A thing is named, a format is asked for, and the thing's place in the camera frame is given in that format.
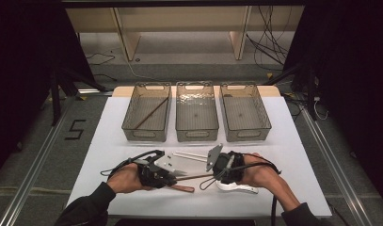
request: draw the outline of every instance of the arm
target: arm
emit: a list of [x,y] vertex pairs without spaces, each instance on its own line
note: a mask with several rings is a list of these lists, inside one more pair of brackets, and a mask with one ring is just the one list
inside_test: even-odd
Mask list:
[[105,225],[108,217],[106,210],[116,194],[141,189],[151,188],[140,183],[137,165],[124,166],[107,183],[102,182],[91,195],[78,198],[68,205],[55,225]]
[[[251,155],[244,155],[244,161],[245,164],[264,162],[261,158]],[[281,215],[287,225],[320,225],[320,220],[311,213],[308,205],[301,204],[285,180],[270,167],[257,166],[245,169],[244,177],[239,184],[264,187],[269,190],[284,209],[285,212]]]

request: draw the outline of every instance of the gray plastic basket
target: gray plastic basket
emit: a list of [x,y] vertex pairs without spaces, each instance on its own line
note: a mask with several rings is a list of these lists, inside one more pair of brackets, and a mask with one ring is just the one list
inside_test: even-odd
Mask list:
[[222,83],[219,99],[227,141],[267,138],[271,123],[254,82]]
[[166,141],[170,86],[170,83],[136,83],[121,127],[128,140]]
[[176,85],[179,142],[217,140],[218,119],[212,82],[178,82]]

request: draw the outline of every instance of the white table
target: white table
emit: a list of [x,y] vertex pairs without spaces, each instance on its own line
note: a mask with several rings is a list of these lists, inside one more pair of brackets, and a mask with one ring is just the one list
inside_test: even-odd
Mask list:
[[[272,129],[265,141],[232,143],[227,142],[225,138],[218,99],[216,99],[216,108],[220,128],[217,141],[179,143],[175,132],[176,107],[173,100],[166,142],[129,142],[121,129],[129,101],[130,97],[108,98],[68,203],[91,194],[101,181],[106,181],[106,177],[100,175],[100,171],[112,169],[128,157],[155,149],[164,150],[166,153],[182,151],[207,154],[216,144],[223,143],[222,152],[260,153],[272,161],[279,170],[282,170],[281,176],[288,182],[299,200],[307,202],[317,217],[331,216],[282,97],[263,97],[265,109],[272,123]],[[193,175],[206,173],[204,169],[204,163],[186,160],[178,170],[185,170]],[[270,216],[273,196],[266,189],[259,188],[259,194],[240,191],[225,192],[213,184],[206,190],[200,190],[199,184],[206,179],[179,182],[179,185],[193,186],[196,189],[195,193],[161,188],[119,194],[110,203],[108,213],[123,218],[265,218]],[[277,215],[279,216],[282,211],[278,204]]]

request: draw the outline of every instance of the black jacket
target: black jacket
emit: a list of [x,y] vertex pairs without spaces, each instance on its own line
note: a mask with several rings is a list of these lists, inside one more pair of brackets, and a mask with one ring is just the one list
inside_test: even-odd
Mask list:
[[[116,194],[111,187],[102,182],[90,196],[78,198],[68,205],[56,221],[55,226],[104,226],[108,219],[106,210],[108,209],[109,203],[115,197]],[[281,215],[288,226],[314,226],[323,225],[324,223],[311,213],[306,203],[302,203],[296,209],[284,212]],[[123,222],[125,223],[126,219],[121,220],[117,225],[124,225]]]

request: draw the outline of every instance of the person's left hand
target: person's left hand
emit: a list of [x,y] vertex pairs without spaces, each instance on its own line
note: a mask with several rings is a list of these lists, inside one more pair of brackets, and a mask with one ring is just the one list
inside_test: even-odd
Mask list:
[[131,193],[137,190],[151,190],[150,186],[143,186],[138,178],[137,164],[126,165],[109,178],[107,184],[115,193]]

